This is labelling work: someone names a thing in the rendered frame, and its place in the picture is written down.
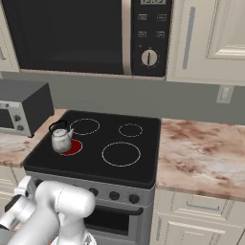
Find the black microwave oven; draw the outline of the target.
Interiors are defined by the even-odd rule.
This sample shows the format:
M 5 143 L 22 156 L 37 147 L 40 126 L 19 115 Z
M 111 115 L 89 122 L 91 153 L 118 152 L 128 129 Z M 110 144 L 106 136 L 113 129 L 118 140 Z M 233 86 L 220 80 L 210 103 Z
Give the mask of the black microwave oven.
M 131 0 L 130 76 L 162 78 L 166 75 L 171 9 L 172 0 Z M 142 63 L 142 53 L 149 49 L 155 51 L 158 57 L 157 62 L 152 66 L 146 66 Z M 19 65 L 18 72 L 24 70 L 30 69 L 22 69 Z

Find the cream wall cupboard door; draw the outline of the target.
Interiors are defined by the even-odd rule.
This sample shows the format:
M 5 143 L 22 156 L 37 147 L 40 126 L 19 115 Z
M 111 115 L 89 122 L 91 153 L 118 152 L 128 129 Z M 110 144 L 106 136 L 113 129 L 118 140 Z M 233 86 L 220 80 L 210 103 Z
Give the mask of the cream wall cupboard door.
M 195 18 L 183 70 L 190 7 Z M 245 0 L 173 0 L 167 80 L 245 86 Z
M 0 0 L 0 47 L 5 60 L 0 59 L 0 72 L 18 72 L 19 65 L 11 40 L 11 33 Z

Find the grey toaster oven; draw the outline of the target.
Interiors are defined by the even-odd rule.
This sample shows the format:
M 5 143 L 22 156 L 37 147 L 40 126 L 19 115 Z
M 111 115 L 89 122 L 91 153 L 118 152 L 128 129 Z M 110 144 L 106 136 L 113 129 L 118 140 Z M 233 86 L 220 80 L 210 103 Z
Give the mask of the grey toaster oven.
M 48 82 L 0 79 L 0 133 L 32 138 L 54 113 Z

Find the cream base cupboard run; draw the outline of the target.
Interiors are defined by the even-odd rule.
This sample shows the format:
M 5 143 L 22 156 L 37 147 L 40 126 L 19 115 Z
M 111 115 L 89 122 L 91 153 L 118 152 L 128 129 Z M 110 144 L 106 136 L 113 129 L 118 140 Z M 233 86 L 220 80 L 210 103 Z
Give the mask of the cream base cupboard run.
M 14 189 L 25 176 L 23 167 L 0 166 L 0 212 L 11 201 Z

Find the black and silver stove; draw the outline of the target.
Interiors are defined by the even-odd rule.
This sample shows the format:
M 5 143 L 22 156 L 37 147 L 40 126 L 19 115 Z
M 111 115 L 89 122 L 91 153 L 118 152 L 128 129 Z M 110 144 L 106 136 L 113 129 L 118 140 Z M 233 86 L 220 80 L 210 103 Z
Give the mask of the black and silver stove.
M 46 134 L 24 160 L 35 181 L 58 181 L 99 191 L 96 205 L 135 210 L 144 208 L 137 245 L 149 245 L 161 121 L 155 118 L 67 111 L 53 127 L 74 129 L 73 147 L 53 151 Z M 111 200 L 109 193 L 120 194 Z M 137 194 L 136 204 L 129 195 Z

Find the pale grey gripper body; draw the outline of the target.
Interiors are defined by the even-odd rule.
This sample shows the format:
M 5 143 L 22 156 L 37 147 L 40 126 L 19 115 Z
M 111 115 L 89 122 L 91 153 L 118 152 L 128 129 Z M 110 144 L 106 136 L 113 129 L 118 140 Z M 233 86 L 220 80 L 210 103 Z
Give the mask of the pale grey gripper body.
M 16 225 L 17 220 L 12 209 L 4 212 L 4 214 L 0 217 L 0 228 L 12 231 Z

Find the black microwave door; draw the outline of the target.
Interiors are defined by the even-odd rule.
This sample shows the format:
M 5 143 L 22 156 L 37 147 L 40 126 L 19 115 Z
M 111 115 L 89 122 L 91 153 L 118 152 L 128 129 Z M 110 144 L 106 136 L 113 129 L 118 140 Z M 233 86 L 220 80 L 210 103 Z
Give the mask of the black microwave door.
M 123 72 L 122 0 L 2 0 L 22 69 Z

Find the white wall socket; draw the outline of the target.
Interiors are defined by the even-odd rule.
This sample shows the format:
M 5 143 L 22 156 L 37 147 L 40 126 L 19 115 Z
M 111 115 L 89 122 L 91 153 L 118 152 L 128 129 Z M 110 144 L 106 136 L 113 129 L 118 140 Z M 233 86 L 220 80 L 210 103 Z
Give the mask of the white wall socket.
M 218 90 L 217 103 L 230 103 L 234 87 L 231 85 L 220 85 Z

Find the cream base cupboard door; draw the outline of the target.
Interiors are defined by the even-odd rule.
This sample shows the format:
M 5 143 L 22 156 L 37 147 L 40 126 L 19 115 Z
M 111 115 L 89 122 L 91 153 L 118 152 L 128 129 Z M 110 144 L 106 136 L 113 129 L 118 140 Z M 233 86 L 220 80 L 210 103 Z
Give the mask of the cream base cupboard door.
M 157 221 L 162 216 L 159 241 Z M 244 228 L 215 222 L 155 213 L 152 220 L 150 245 L 237 245 Z

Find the cream drawer front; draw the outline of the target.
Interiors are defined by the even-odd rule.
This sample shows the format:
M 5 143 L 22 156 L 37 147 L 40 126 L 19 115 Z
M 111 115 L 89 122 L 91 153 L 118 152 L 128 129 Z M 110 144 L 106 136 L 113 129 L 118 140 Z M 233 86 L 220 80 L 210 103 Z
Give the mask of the cream drawer front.
M 188 207 L 186 201 L 193 205 L 217 208 L 209 211 Z M 184 193 L 168 189 L 156 189 L 155 210 L 160 213 L 185 216 L 193 219 L 214 221 L 228 225 L 245 226 L 245 202 Z

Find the black oven door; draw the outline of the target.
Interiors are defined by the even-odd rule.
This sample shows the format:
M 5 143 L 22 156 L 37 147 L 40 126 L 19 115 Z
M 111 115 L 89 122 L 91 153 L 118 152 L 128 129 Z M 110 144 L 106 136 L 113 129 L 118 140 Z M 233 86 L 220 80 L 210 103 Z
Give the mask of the black oven door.
M 84 223 L 98 245 L 137 245 L 142 217 L 95 209 Z

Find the silver microwave dial knob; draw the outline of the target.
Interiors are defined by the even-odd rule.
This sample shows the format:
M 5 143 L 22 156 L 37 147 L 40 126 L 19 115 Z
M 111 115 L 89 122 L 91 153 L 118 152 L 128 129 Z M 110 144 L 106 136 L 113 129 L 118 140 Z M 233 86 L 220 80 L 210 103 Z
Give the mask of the silver microwave dial knob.
M 142 63 L 146 66 L 152 66 L 157 62 L 157 53 L 151 49 L 142 53 Z

